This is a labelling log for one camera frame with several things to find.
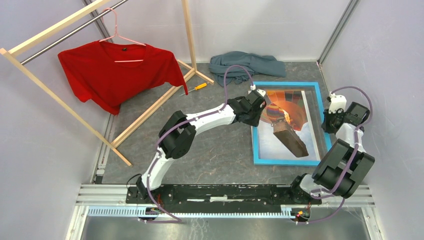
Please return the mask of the yellow handled screwdriver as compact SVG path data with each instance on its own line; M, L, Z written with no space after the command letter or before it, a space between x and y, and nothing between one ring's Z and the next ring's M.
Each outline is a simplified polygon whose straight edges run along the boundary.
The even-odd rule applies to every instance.
M188 95L188 93L190 93L190 92L198 91L198 90L200 90L200 89L203 89L203 88L205 88L207 85L208 85L208 83L207 83L207 82L204 82L204 83L202 83L202 84L199 84L199 85L197 85L197 86L193 87L192 89L188 89L188 90L187 90L187 92L184 90L184 91L180 94L180 96Z

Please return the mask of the blue picture frame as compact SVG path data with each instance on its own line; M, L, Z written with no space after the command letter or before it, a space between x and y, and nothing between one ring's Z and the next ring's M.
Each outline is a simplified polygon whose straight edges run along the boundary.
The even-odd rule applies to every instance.
M260 159L258 157L258 144L257 140L257 127L251 129L252 132L252 151L253 162L256 165L274 165L274 166L317 166L321 159L332 147L331 138L328 133L325 133L321 128L324 120L324 104L320 91L320 86L317 82L310 81L257 81L255 82L257 88L262 90L267 89L283 89L283 90L303 90L306 94L307 105L313 130L316 137L316 143L319 148L319 161L287 161L279 163L276 160Z

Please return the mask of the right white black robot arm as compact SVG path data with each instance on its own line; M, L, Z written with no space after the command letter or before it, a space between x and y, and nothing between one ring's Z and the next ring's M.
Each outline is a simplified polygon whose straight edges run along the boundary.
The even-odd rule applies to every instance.
M347 199L357 190L375 163L362 145L363 126L370 115L371 111L357 102L346 110L324 111L321 127L337 139L313 174L297 176L292 182L288 196L293 203L335 196Z

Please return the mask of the hot-air balloon photo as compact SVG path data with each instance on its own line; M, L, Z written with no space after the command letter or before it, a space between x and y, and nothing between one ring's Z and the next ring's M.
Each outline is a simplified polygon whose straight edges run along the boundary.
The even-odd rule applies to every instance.
M304 90L266 89L266 107L256 128L258 158L319 161L319 147Z

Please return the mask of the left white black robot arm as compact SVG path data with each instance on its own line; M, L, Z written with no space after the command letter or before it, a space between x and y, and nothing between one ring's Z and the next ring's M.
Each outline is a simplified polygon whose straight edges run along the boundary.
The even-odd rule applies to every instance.
M186 155L196 136L213 128L243 123L257 127L267 103L266 91L252 90L247 96L239 96L199 113L184 114L178 110L168 119L159 132L156 153L145 173L137 180L138 197L145 204L153 203L157 190L173 161Z

